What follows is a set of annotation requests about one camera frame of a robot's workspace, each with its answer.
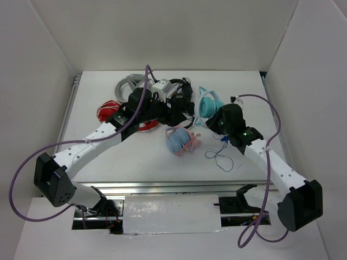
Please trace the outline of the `teal cat ear headphones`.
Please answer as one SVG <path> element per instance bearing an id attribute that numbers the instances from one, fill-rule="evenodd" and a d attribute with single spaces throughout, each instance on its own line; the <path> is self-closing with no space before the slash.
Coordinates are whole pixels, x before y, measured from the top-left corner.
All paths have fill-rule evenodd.
<path id="1" fill-rule="evenodd" d="M 214 90 L 199 87 L 199 102 L 195 113 L 194 125 L 207 128 L 204 119 L 211 119 L 224 106 L 224 102 Z"/>

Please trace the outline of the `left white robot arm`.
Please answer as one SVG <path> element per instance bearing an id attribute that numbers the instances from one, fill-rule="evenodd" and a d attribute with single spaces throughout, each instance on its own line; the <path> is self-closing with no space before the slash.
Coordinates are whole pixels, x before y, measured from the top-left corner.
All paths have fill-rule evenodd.
<path id="1" fill-rule="evenodd" d="M 69 203 L 87 208 L 94 216 L 102 215 L 107 208 L 105 195 L 94 186 L 73 182 L 73 178 L 104 151 L 138 132 L 141 124 L 153 120 L 174 127 L 186 117 L 153 98 L 149 90 L 134 90 L 128 102 L 85 139 L 54 155 L 40 154 L 36 159 L 34 185 L 54 207 Z"/>

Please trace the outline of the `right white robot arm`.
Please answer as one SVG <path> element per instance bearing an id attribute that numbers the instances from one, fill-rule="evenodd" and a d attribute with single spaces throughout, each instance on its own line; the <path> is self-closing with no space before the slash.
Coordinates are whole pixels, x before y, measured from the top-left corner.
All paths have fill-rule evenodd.
<path id="1" fill-rule="evenodd" d="M 255 128 L 246 125 L 239 105 L 222 106 L 206 125 L 214 133 L 226 136 L 242 155 L 270 175 L 279 196 L 268 197 L 266 211 L 276 213 L 286 229 L 295 232 L 322 216 L 321 184 L 308 181 L 283 161 Z"/>

